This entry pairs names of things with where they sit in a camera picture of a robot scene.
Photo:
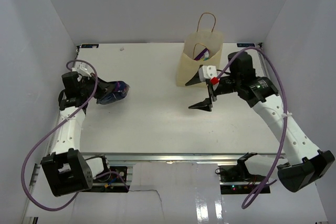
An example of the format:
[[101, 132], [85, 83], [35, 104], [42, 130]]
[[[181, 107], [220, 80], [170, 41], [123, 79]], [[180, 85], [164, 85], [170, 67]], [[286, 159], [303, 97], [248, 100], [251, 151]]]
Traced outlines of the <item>blue label corner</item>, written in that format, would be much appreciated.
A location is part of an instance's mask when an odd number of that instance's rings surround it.
[[253, 44], [253, 43], [237, 43], [236, 45], [237, 45], [237, 47], [239, 49], [241, 49], [241, 48], [250, 48], [250, 47], [254, 48], [254, 47], [256, 47], [255, 44]]
[[81, 49], [95, 49], [95, 48], [99, 48], [99, 44], [82, 44], [80, 46]]

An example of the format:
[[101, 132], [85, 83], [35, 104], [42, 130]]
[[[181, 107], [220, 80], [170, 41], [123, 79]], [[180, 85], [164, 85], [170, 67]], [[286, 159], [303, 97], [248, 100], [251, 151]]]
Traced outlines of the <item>beige paper bag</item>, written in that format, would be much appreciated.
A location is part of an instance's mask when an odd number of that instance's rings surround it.
[[[184, 48], [180, 56], [176, 71], [176, 85], [183, 87], [196, 74], [200, 65], [216, 66], [221, 62], [222, 49], [224, 43], [224, 35], [220, 31], [215, 30], [216, 17], [210, 12], [204, 12], [204, 15], [211, 15], [214, 19], [212, 28], [200, 29], [201, 20], [198, 20], [197, 29], [189, 34], [184, 41]], [[209, 50], [209, 58], [206, 61], [195, 61], [194, 58], [203, 50]]]

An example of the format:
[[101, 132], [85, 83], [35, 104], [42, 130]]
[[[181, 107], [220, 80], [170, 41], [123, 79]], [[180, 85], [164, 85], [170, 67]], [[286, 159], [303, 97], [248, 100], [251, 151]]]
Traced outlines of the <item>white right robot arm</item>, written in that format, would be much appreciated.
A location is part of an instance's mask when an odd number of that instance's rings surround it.
[[217, 96], [236, 92], [263, 119], [285, 157], [247, 153], [234, 167], [219, 170], [221, 180], [247, 182], [255, 175], [271, 177], [295, 193], [321, 178], [335, 161], [331, 151], [322, 151], [309, 140], [285, 107], [285, 96], [270, 79], [256, 75], [251, 55], [244, 50], [233, 52], [228, 61], [229, 72], [218, 72], [215, 66], [199, 67], [186, 86], [205, 83], [208, 98], [189, 108], [210, 112]]

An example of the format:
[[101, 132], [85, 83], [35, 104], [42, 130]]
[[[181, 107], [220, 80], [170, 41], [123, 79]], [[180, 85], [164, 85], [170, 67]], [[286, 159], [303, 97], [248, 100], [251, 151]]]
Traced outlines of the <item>blue label left corner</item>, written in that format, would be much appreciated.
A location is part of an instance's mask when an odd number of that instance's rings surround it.
[[81, 49], [95, 49], [95, 48], [99, 48], [99, 44], [82, 44], [80, 46]]

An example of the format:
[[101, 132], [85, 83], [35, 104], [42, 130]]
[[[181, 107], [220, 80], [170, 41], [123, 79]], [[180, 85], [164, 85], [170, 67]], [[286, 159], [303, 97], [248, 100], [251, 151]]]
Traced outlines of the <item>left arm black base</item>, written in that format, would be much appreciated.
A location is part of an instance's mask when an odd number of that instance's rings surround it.
[[93, 182], [90, 189], [94, 193], [127, 193], [128, 189], [120, 179], [120, 176], [130, 186], [132, 169], [127, 166], [110, 166], [112, 173], [102, 176]]

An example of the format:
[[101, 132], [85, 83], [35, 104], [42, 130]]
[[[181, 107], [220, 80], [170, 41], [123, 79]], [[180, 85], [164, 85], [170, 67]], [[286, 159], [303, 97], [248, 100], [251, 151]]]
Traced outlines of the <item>dark blue Kroks chip bag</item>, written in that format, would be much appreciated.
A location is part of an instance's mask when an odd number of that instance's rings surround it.
[[124, 81], [111, 81], [110, 88], [102, 100], [97, 100], [97, 104], [107, 105], [124, 99], [129, 91], [130, 86]]

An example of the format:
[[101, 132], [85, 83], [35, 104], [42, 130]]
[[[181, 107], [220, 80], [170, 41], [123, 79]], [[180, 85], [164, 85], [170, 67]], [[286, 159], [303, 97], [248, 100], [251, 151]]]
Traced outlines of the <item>green yellow Fox's candy bag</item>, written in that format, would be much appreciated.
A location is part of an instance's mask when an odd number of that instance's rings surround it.
[[203, 61], [206, 61], [208, 58], [209, 58], [209, 52], [206, 51], [206, 52], [203, 54], [202, 60], [203, 60]]

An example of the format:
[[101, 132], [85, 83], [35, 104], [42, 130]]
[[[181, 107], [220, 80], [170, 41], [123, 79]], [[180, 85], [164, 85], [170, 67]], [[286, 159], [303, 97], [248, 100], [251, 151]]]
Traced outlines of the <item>purple snack pouch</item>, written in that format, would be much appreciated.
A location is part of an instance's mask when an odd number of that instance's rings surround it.
[[203, 54], [206, 52], [206, 51], [208, 51], [209, 52], [209, 50], [208, 49], [203, 49], [195, 58], [194, 58], [194, 60], [195, 61], [202, 61], [202, 57], [203, 57]]

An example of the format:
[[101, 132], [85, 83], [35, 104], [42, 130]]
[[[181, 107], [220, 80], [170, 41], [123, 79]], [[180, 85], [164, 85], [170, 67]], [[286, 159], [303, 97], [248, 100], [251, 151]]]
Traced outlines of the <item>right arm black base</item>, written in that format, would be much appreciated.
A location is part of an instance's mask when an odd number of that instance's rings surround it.
[[245, 161], [256, 155], [246, 153], [237, 160], [237, 164], [221, 165], [215, 169], [215, 174], [220, 179], [222, 195], [248, 195], [263, 181], [264, 176], [251, 174], [245, 167]]

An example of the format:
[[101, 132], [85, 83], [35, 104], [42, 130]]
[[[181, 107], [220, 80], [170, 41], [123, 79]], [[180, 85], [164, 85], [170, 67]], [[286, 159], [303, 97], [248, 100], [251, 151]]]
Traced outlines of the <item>blue label right corner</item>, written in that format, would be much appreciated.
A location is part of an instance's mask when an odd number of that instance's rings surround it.
[[256, 47], [255, 44], [253, 44], [253, 43], [237, 43], [236, 45], [237, 45], [237, 47], [239, 49], [241, 49], [241, 48], [250, 48], [250, 47], [254, 48], [254, 47]]

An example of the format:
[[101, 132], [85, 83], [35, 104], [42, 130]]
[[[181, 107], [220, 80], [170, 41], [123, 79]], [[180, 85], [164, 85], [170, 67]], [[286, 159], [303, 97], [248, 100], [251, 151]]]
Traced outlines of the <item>aluminium table front rail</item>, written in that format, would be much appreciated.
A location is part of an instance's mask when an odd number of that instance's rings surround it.
[[235, 161], [245, 153], [105, 153], [116, 162], [226, 162]]

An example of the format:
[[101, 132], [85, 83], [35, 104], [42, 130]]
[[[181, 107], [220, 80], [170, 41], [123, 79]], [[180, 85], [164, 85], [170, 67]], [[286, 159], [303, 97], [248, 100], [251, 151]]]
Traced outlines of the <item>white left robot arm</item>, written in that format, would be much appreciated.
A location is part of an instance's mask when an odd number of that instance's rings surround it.
[[62, 126], [56, 131], [51, 153], [41, 166], [54, 196], [91, 189], [93, 181], [110, 178], [111, 168], [103, 155], [85, 159], [80, 152], [80, 136], [86, 118], [87, 99], [94, 93], [95, 74], [72, 70], [62, 76], [64, 89], [58, 102]]

